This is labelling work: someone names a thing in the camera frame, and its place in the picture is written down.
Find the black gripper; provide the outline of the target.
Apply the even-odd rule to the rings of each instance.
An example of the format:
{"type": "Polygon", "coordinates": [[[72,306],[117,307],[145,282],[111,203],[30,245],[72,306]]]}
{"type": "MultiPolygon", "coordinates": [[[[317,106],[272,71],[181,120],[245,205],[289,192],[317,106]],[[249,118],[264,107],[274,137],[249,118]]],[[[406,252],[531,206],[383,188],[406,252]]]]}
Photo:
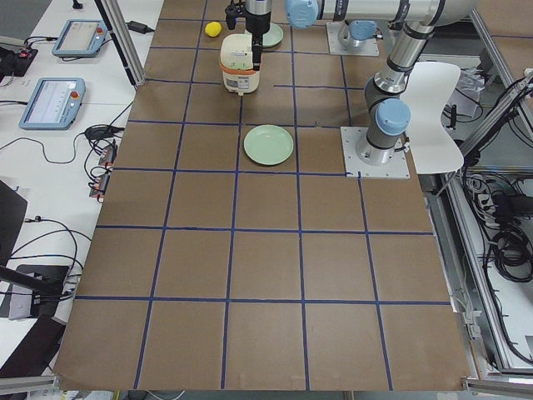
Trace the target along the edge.
{"type": "Polygon", "coordinates": [[[245,1],[246,30],[252,34],[253,70],[259,71],[262,62],[262,45],[258,37],[270,30],[271,0],[245,1]]]}

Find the green plate near arm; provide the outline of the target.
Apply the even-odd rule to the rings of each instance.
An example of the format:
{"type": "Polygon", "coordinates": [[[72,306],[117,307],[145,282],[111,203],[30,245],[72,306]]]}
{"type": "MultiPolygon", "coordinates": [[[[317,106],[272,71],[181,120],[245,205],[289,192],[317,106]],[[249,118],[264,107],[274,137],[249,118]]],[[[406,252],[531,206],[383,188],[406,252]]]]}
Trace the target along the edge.
{"type": "Polygon", "coordinates": [[[246,155],[255,163],[274,166],[285,162],[294,149],[291,134],[276,125],[261,125],[251,129],[244,139],[246,155]]]}
{"type": "Polygon", "coordinates": [[[280,44],[283,38],[283,29],[278,24],[271,22],[269,31],[263,35],[262,46],[273,48],[280,44]]]}

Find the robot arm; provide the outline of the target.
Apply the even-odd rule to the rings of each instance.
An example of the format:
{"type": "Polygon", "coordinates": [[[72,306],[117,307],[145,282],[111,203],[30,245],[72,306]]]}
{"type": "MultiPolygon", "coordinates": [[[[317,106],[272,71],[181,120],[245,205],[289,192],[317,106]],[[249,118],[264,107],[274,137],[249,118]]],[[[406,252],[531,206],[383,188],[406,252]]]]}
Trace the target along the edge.
{"type": "MultiPolygon", "coordinates": [[[[308,28],[321,16],[317,1],[286,1],[287,21],[294,28],[308,28]]],[[[269,32],[271,1],[230,1],[225,9],[227,27],[232,30],[238,18],[246,21],[246,30],[252,35],[252,68],[259,71],[262,63],[263,36],[269,32]]],[[[373,21],[356,20],[347,24],[347,37],[355,41],[371,38],[376,25],[373,21]]]]}
{"type": "Polygon", "coordinates": [[[399,99],[434,28],[467,16],[477,1],[286,1],[287,21],[294,28],[308,28],[315,21],[331,19],[383,20],[403,28],[386,65],[365,87],[370,127],[356,145],[366,164],[381,166],[395,152],[396,141],[407,129],[411,112],[399,99]]]}

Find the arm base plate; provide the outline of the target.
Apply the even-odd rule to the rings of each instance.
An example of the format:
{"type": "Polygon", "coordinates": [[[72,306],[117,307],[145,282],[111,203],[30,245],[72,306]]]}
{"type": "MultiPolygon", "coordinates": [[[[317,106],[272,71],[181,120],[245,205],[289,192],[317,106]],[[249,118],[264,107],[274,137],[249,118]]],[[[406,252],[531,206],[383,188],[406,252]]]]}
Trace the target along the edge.
{"type": "Polygon", "coordinates": [[[341,127],[341,145],[348,178],[408,179],[406,152],[400,138],[390,148],[373,147],[367,127],[341,127]]]}
{"type": "Polygon", "coordinates": [[[376,22],[372,20],[328,22],[326,24],[326,32],[329,53],[333,55],[378,57],[379,49],[375,38],[376,31],[376,22]]]}

